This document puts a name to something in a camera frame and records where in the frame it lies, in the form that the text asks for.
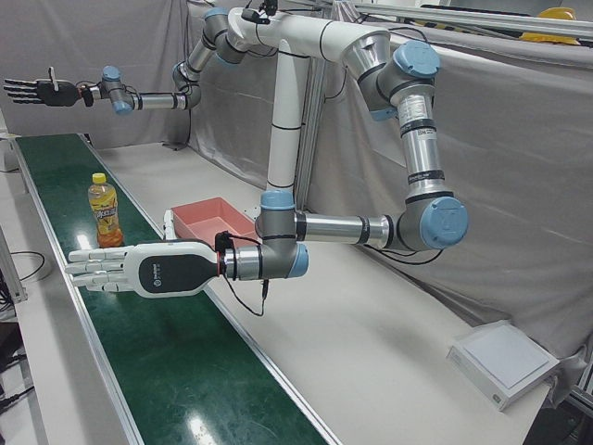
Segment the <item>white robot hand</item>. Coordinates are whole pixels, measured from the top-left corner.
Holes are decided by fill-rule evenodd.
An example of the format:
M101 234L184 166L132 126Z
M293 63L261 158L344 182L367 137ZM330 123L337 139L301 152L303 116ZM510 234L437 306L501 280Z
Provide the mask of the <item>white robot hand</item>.
M202 240L177 238L171 210L163 222L164 238L158 242L72 251L66 265L72 284L90 291L132 291L146 299L199 293L220 275L220 254Z

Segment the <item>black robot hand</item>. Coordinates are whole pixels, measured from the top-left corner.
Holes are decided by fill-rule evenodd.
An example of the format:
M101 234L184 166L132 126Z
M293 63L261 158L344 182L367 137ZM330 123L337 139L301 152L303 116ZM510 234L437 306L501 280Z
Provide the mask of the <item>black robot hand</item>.
M82 99L82 93L74 83L57 79L53 66L50 66L47 71L47 79L35 81L5 79L3 89L17 104L72 107Z

